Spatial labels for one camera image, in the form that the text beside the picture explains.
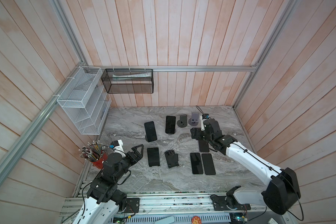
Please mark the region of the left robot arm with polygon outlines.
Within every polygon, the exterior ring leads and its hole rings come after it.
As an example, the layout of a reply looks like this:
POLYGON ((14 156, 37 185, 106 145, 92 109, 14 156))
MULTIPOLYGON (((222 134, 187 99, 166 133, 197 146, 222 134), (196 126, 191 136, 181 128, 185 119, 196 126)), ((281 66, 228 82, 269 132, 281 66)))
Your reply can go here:
POLYGON ((115 150, 103 162, 103 168, 90 183, 84 204, 73 221, 74 224, 106 224, 126 208, 127 194, 120 191, 119 180, 138 163, 144 154, 144 145, 131 151, 115 150))

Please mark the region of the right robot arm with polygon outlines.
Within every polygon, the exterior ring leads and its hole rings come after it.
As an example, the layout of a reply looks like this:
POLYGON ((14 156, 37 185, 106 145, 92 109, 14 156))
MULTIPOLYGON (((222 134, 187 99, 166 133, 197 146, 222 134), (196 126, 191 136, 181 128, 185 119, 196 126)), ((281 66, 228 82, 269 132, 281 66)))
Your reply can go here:
POLYGON ((225 197, 226 206, 236 210, 244 204, 256 204, 268 207, 276 214, 283 215, 299 203, 301 192, 296 173, 290 169, 275 166, 244 147, 236 138, 223 134, 219 123, 202 114, 197 119, 189 119, 192 125, 191 137, 204 141, 208 148, 232 158, 257 176, 265 185, 262 192, 235 186, 225 197))

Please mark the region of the grey round stand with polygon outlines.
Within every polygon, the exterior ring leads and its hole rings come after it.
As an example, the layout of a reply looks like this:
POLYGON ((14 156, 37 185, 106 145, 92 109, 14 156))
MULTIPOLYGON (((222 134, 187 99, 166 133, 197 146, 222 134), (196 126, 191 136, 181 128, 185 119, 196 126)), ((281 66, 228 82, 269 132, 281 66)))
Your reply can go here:
POLYGON ((188 125, 188 116, 186 114, 180 115, 177 121, 177 126, 179 128, 185 128, 188 125))

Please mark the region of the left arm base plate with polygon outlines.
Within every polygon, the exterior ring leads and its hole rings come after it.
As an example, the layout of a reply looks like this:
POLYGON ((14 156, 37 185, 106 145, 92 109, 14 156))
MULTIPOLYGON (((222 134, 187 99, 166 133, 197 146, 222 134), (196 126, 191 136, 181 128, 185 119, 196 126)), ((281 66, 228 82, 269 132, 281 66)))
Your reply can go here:
POLYGON ((138 213, 140 208, 139 198, 126 198, 119 204, 119 212, 138 213))

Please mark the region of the purple phone stand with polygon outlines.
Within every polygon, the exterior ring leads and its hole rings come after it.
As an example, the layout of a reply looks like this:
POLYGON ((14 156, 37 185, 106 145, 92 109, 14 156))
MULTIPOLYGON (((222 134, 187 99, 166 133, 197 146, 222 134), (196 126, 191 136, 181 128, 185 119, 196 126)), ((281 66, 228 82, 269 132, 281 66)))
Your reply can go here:
POLYGON ((195 127, 199 124, 200 113, 191 113, 191 117, 188 120, 188 124, 195 127))

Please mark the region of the black phone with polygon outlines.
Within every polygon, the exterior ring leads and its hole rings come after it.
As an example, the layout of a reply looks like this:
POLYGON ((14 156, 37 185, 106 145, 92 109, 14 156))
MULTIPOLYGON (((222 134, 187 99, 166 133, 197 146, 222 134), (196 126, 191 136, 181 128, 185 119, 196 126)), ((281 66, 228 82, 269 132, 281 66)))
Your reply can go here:
POLYGON ((195 175, 203 174, 203 165, 200 153, 190 153, 192 173, 195 175))
POLYGON ((147 148, 147 157, 149 167, 160 166, 160 155, 158 147, 147 148))

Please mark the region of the black stand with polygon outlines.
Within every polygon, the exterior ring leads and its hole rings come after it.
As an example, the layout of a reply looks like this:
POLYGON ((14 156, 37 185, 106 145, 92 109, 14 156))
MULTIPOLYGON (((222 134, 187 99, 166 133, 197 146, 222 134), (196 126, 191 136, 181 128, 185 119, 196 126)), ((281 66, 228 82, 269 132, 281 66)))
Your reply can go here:
POLYGON ((165 153, 168 168, 179 167, 178 154, 174 150, 167 150, 165 153))

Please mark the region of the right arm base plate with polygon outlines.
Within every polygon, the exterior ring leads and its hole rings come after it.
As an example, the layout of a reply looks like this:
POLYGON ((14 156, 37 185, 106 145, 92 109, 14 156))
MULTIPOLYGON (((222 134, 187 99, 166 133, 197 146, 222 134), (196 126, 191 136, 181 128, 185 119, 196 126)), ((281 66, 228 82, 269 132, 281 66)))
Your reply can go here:
POLYGON ((210 195, 214 211, 248 211, 251 210, 250 204, 239 204, 234 197, 210 195))

